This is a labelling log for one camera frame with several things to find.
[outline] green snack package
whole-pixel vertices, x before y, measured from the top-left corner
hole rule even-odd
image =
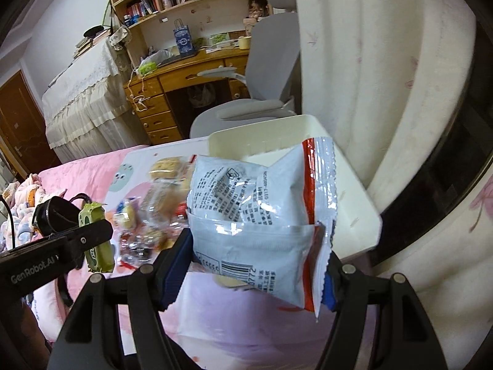
[[[86,203],[79,213],[79,227],[92,222],[104,220],[104,208],[101,203]],[[89,270],[92,272],[111,273],[115,268],[112,246],[106,241],[84,252]]]

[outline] power cord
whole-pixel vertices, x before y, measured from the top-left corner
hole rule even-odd
[[[0,195],[0,201],[3,203],[3,205],[6,207],[8,211],[8,217],[10,218],[10,227],[12,230],[12,249],[15,248],[15,230],[14,230],[14,217],[12,217],[12,212],[10,210],[10,207],[8,206],[7,202],[3,198],[2,195]]]

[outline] office chair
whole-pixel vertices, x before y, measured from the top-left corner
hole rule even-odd
[[[267,0],[274,8],[295,10],[296,0]],[[298,14],[285,12],[262,19],[252,30],[246,75],[236,68],[215,68],[198,75],[243,82],[251,98],[230,101],[201,113],[190,129],[191,138],[241,125],[296,115],[289,96],[291,77],[300,55]]]

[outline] screw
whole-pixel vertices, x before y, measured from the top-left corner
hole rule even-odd
[[[142,274],[150,274],[152,273],[152,271],[154,271],[154,267],[152,266],[152,264],[144,264],[141,268],[141,273]]]
[[[103,279],[103,276],[100,273],[93,274],[90,276],[89,281],[93,284],[97,284],[99,281]]]
[[[406,282],[406,277],[401,273],[395,273],[393,275],[394,281],[398,284],[403,284]]]
[[[344,264],[344,266],[342,266],[342,271],[344,274],[354,274],[356,273],[356,267],[352,264]]]

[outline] wooden door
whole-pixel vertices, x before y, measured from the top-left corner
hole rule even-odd
[[[60,165],[45,135],[43,117],[19,71],[0,88],[0,137],[27,173]],[[22,169],[16,168],[22,175]]]

